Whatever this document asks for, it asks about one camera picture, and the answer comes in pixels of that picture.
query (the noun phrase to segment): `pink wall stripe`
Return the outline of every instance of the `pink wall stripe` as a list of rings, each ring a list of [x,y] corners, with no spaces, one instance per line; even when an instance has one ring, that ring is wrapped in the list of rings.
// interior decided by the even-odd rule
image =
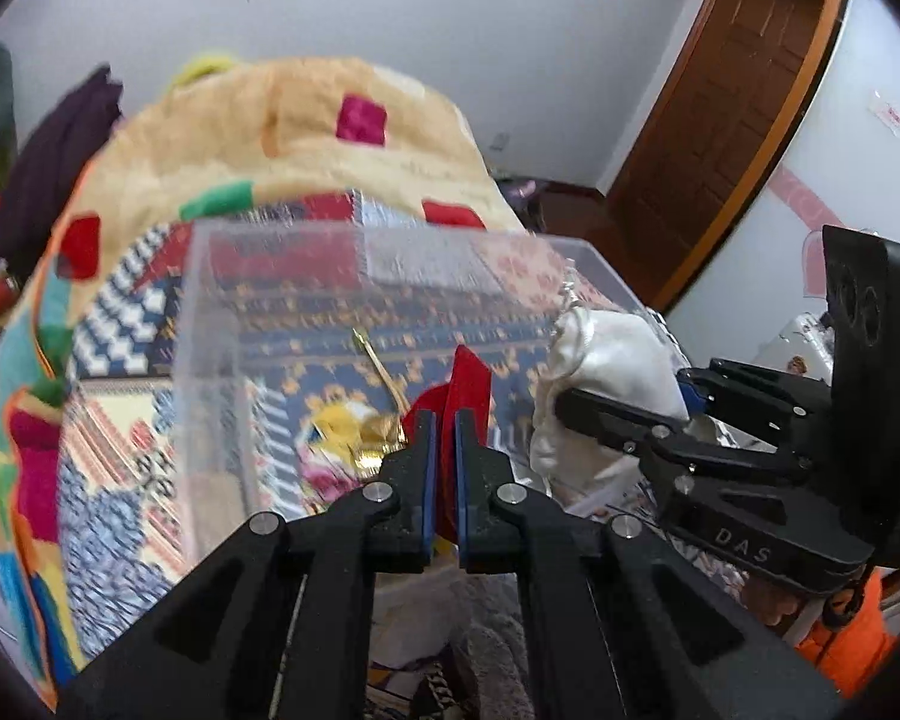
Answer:
[[[826,298],[826,266],[823,261],[821,231],[825,224],[837,227],[843,227],[844,224],[789,167],[779,165],[770,176],[767,188],[797,214],[810,231],[803,239],[803,295],[806,298]]]

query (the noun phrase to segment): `green cloth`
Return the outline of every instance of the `green cloth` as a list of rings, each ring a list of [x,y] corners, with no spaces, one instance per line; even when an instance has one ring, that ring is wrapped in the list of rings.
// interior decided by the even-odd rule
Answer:
[[[31,387],[31,395],[37,400],[53,406],[55,409],[62,409],[63,402],[67,399],[67,385],[63,376],[55,379],[48,379],[41,376]]]
[[[204,191],[196,200],[180,208],[183,221],[235,214],[253,207],[253,182],[236,181]]]
[[[10,533],[10,512],[7,502],[10,501],[10,490],[17,481],[17,466],[0,466],[0,522]]]
[[[37,331],[40,340],[40,348],[47,357],[50,367],[56,375],[63,375],[66,370],[70,351],[74,345],[74,331],[69,327],[41,327]]]

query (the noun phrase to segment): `colorful blanket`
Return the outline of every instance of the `colorful blanket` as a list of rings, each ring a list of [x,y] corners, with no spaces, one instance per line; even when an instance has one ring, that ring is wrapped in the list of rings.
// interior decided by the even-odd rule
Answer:
[[[154,225],[348,187],[418,217],[434,199],[490,229],[520,229],[456,106],[354,59],[243,66],[175,90],[128,122],[79,181],[0,342],[0,586],[49,706],[84,662],[56,521],[74,326]]]

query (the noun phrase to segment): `orange cloth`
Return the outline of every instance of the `orange cloth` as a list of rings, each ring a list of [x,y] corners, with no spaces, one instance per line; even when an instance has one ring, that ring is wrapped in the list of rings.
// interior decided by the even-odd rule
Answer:
[[[797,645],[797,651],[816,664],[831,635],[831,631],[818,622],[810,635]],[[859,613],[836,637],[817,669],[831,678],[840,693],[847,697],[874,675],[896,642],[896,637],[888,634],[884,627],[880,613],[880,577],[876,573],[866,583]]]

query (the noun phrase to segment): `door frame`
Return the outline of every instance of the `door frame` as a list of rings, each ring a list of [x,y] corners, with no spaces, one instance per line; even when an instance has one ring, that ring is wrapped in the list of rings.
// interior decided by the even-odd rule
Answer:
[[[634,147],[631,148],[623,167],[613,182],[613,186],[607,193],[607,207],[620,201],[621,194],[626,191],[626,180],[629,172],[638,163],[643,152],[650,146],[653,131],[659,124],[659,120],[666,109],[667,103],[674,95],[677,84],[682,79],[684,71],[690,62],[694,48],[703,34],[703,28],[713,10],[717,0],[703,0],[700,12],[694,20],[687,39],[680,50],[674,69],[670,72],[666,84],[660,91],[660,95],[647,117],[640,135],[637,137]],[[743,175],[733,188],[730,196],[711,221],[706,231],[697,240],[692,250],[684,258],[683,262],[670,275],[660,291],[650,300],[650,307],[660,312],[669,309],[677,299],[690,287],[693,281],[700,275],[710,258],[716,254],[722,242],[730,234],[734,225],[740,220],[744,211],[749,208],[752,201],[763,189],[773,169],[778,165],[783,152],[789,145],[797,131],[799,123],[803,119],[813,94],[820,85],[823,71],[836,44],[836,38],[840,33],[840,24],[847,9],[847,0],[823,0],[820,18],[810,40],[810,47],[806,57],[797,71],[794,83],[787,97],[783,101],[780,112],[770,125],[767,137],[764,138],[754,159],[744,170]]]

